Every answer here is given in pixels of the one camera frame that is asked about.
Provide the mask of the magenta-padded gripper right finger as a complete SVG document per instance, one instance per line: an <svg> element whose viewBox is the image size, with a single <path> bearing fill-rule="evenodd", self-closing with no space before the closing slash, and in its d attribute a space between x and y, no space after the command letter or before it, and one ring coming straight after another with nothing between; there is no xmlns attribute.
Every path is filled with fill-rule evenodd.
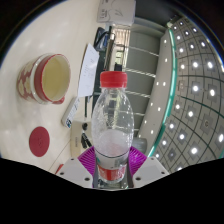
<svg viewBox="0 0 224 224"><path fill-rule="evenodd" d="M156 157L147 157L134 147L130 148L128 171L132 188L144 187L169 174Z"/></svg>

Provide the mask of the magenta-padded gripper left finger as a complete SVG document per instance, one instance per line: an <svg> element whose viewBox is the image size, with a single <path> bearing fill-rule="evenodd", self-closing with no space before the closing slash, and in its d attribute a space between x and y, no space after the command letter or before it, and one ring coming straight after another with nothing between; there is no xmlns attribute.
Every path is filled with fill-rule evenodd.
<svg viewBox="0 0 224 224"><path fill-rule="evenodd" d="M84 188L96 188L98 173L94 149L89 148L77 158L68 159L56 175Z"/></svg>

